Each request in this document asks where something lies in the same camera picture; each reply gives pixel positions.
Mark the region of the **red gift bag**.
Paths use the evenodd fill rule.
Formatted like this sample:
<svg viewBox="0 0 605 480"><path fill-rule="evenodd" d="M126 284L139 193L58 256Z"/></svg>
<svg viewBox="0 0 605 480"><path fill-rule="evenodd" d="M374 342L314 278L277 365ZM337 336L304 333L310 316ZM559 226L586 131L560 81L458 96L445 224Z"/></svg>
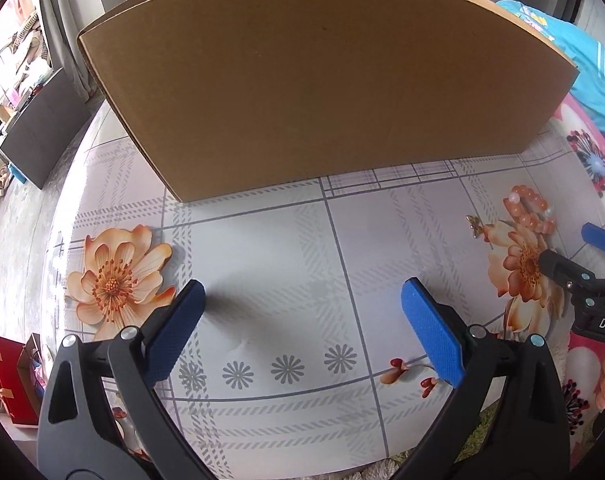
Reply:
<svg viewBox="0 0 605 480"><path fill-rule="evenodd" d="M25 345L0 336L0 400L13 424L37 426L40 401L28 374L19 366Z"/></svg>

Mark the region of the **gold butterfly brooch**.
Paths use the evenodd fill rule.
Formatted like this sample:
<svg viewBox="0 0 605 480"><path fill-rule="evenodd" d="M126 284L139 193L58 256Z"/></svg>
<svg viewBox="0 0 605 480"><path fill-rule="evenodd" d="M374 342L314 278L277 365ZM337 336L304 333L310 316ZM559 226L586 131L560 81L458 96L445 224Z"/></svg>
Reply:
<svg viewBox="0 0 605 480"><path fill-rule="evenodd" d="M474 216L473 214L467 214L465 219L469 224L470 231L473 233L473 237L479 238L485 235L485 225L478 216Z"/></svg>

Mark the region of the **blue cloth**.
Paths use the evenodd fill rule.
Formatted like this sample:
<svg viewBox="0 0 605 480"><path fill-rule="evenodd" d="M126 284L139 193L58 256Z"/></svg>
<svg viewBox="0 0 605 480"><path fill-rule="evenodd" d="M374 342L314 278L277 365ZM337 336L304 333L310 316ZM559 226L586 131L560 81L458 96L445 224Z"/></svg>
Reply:
<svg viewBox="0 0 605 480"><path fill-rule="evenodd" d="M605 44L579 27L517 0L499 0L497 4L542 34L578 67L579 75L570 94L605 136Z"/></svg>

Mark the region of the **floral checked bed sheet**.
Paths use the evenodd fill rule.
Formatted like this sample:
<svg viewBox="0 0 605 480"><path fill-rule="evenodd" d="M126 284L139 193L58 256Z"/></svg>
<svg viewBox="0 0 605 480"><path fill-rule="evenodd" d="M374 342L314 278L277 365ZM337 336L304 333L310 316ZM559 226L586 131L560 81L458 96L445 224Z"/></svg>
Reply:
<svg viewBox="0 0 605 480"><path fill-rule="evenodd" d="M465 217L478 216L473 237ZM54 216L48 341L141 324L192 280L207 310L158 396L220 477L305 477L412 448L450 388L426 388L400 307L420 278L468 323L543 334L582 436L605 347L570 336L563 292L535 272L553 248L605 278L581 228L605 228L605 140L566 101L517 155L339 174L177 202L102 106Z"/></svg>

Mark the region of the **dark low cabinet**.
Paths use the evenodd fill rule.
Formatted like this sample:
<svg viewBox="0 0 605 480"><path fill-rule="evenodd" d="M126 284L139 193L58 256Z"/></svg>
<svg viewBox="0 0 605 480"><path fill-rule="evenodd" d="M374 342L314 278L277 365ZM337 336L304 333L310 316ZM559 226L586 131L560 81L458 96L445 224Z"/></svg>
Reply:
<svg viewBox="0 0 605 480"><path fill-rule="evenodd" d="M42 190L63 152L90 118L86 103L60 68L6 126L0 150Z"/></svg>

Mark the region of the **brown cardboard box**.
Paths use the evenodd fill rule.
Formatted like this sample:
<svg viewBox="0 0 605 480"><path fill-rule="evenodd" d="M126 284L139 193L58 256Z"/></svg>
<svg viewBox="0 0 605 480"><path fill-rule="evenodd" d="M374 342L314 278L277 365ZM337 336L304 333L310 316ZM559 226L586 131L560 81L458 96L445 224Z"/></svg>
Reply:
<svg viewBox="0 0 605 480"><path fill-rule="evenodd" d="M78 46L181 202L518 153L578 75L490 0L127 0Z"/></svg>

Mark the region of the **grey curtain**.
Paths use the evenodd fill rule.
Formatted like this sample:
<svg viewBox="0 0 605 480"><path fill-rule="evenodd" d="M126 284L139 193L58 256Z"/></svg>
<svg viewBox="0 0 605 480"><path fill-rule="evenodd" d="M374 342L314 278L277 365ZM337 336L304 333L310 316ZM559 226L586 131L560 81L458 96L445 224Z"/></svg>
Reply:
<svg viewBox="0 0 605 480"><path fill-rule="evenodd" d="M38 0L37 9L53 67L61 68L83 102L89 102L97 85L80 53L80 27L69 0Z"/></svg>

